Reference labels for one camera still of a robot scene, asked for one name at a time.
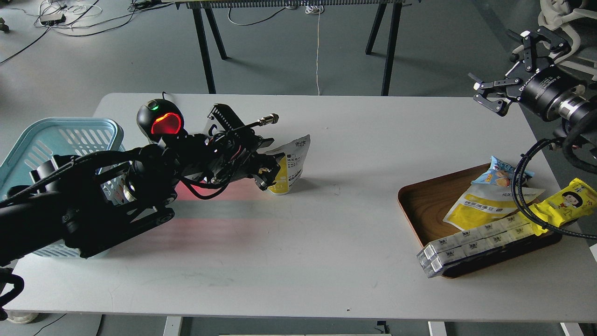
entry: blue snack bag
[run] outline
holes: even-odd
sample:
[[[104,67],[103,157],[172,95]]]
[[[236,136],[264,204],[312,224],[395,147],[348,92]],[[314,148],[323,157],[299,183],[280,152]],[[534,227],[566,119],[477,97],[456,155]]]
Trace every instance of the blue snack bag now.
[[[514,176],[514,169],[512,165],[501,161],[495,156],[491,156],[491,166],[489,169],[471,184],[493,184],[501,187],[509,187]],[[522,183],[526,183],[535,175],[533,172],[526,170],[522,175]]]

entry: snack bag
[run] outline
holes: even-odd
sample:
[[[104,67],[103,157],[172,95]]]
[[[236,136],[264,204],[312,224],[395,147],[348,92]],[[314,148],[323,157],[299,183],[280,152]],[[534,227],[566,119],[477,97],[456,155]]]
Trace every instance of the snack bag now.
[[[543,191],[522,189],[527,203]],[[516,209],[510,189],[498,185],[472,184],[448,211],[444,222],[460,230],[469,230],[503,218]]]
[[[514,176],[515,167],[501,161],[495,156],[491,157],[491,165],[487,172],[475,179],[472,184],[493,184],[501,187],[509,187]],[[525,171],[522,175],[522,183],[526,183],[535,174]]]
[[[548,197],[538,204],[531,204],[529,207],[537,217],[549,224],[560,227],[560,225],[579,219],[593,213],[597,204],[597,193],[581,179],[573,179],[567,187],[560,192]],[[547,232],[547,229],[532,223],[533,232],[539,236]]]
[[[265,154],[284,153],[286,156],[280,161],[280,171],[276,175],[276,184],[267,188],[274,195],[284,195],[300,178],[303,173],[304,159],[311,144],[311,136],[306,135],[295,141],[289,142]]]

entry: gray floor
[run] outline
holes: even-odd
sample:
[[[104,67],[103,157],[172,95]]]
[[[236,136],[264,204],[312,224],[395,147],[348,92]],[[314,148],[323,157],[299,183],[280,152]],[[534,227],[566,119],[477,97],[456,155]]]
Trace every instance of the gray floor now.
[[[65,0],[68,5],[92,3]],[[467,73],[498,79],[509,68],[516,46],[504,29],[534,28],[536,0],[416,1],[405,7],[400,23],[391,96],[471,96]],[[126,14],[127,1],[105,1],[94,23]],[[0,5],[11,28],[0,34],[0,59],[12,55],[43,33],[33,28],[39,0],[14,0]],[[319,27],[319,87],[322,95],[376,96],[381,91],[388,15],[381,24],[374,54],[364,54],[377,6],[326,7]],[[276,8],[233,10],[239,22],[253,22]],[[218,93],[318,94],[315,77],[318,18],[303,10],[285,10],[265,23],[240,27],[229,23],[226,10],[215,10],[230,60],[217,57],[208,43]],[[80,29],[73,33],[97,30]],[[100,99],[112,92],[207,93],[195,27],[190,10],[174,6],[135,16],[126,26],[90,37],[67,37],[49,31],[35,45],[0,65],[0,158],[20,132],[44,117],[91,116]],[[134,118],[136,111],[123,111]],[[479,113],[490,113],[479,107]],[[549,137],[554,124],[528,116],[537,137]],[[597,179],[565,163],[561,153],[548,153],[558,182],[573,177],[597,185]],[[591,220],[583,229],[596,233]],[[33,335],[60,314],[43,314],[29,325],[0,322],[1,335]],[[161,335],[165,318],[67,314],[40,335]],[[388,321],[396,335],[427,335],[421,321]],[[586,335],[594,326],[583,326]],[[217,334],[372,334],[376,321],[303,319],[187,318],[182,335]],[[448,335],[563,335],[554,323],[448,323]]]

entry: cartoon face print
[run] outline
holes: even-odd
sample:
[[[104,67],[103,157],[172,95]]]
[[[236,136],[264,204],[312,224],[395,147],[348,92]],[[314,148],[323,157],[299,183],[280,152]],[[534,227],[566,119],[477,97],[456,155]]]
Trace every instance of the cartoon face print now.
[[[564,203],[566,206],[573,206],[573,207],[580,207],[583,205],[583,199],[577,194],[573,193],[572,191],[567,191],[562,194],[564,197]]]

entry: white chair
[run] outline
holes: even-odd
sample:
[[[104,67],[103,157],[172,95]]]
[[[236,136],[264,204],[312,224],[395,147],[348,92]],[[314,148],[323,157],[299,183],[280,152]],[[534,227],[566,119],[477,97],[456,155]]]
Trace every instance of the white chair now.
[[[550,30],[561,29],[571,40],[569,53],[555,63],[592,76],[591,87],[597,86],[597,12],[587,9],[589,0],[572,6],[569,0],[540,0],[538,23]]]

